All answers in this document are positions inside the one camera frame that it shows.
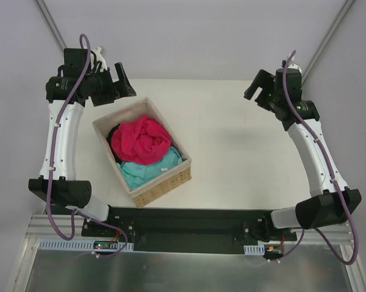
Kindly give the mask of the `pink t shirt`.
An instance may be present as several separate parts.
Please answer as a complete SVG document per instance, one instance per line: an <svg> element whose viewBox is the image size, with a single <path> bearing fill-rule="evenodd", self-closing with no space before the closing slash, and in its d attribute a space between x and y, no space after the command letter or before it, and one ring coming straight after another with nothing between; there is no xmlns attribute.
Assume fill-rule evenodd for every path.
<svg viewBox="0 0 366 292"><path fill-rule="evenodd" d="M117 163L149 165L163 158L172 145L172 138L160 123L144 114L133 122L112 128L107 143Z"/></svg>

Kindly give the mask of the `wicker laundry basket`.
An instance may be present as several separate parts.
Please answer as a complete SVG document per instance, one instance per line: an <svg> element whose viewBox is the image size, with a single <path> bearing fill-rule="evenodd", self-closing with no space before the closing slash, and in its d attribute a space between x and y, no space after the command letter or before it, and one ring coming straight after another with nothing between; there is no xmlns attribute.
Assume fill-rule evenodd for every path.
<svg viewBox="0 0 366 292"><path fill-rule="evenodd" d="M135 190L130 190L123 174L118 169L117 163L113 157L113 153L108 146L106 137L109 131L115 125L123 122L134 121L140 118L140 116L143 114L147 114L149 117L155 119L166 129L172 138L172 145L177 148L181 154L183 162L176 167L163 172L161 176L151 180L148 183L145 183L143 186ZM149 203L155 201L156 199L162 197L171 190L191 179L191 157L184 149L181 141L173 132L167 120L163 117L161 112L148 97L131 103L120 110L107 114L106 116L93 121L93 127L104 149L104 152L108 157L115 176L122 184L127 195L134 201L138 208L148 205Z"/></svg>

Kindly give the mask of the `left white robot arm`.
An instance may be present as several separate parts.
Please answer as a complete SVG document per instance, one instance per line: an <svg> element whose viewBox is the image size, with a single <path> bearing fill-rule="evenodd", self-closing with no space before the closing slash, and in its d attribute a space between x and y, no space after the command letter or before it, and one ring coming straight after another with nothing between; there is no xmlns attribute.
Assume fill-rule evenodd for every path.
<svg viewBox="0 0 366 292"><path fill-rule="evenodd" d="M87 99L94 106L113 103L121 97L135 96L122 63L115 63L118 80L111 77L102 55L103 48L64 50L64 63L46 83L49 102L49 131L44 162L39 176L30 179L29 190L54 205L77 210L96 219L95 228L104 237L116 231L116 221L108 216L109 207L92 194L91 183L76 178L77 133Z"/></svg>

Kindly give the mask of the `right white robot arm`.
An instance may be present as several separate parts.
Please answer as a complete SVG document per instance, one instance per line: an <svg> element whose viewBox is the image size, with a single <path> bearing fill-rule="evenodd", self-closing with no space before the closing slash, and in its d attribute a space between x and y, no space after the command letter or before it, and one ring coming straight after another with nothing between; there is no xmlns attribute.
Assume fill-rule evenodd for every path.
<svg viewBox="0 0 366 292"><path fill-rule="evenodd" d="M294 207L272 211L271 220L262 224L262 234L276 240L284 228L315 229L347 221L361 202L358 189L351 189L341 177L326 145L320 116L310 100L302 99L298 69L277 69L275 74L260 70L244 92L251 100L275 114L293 140L309 182L311 198Z"/></svg>

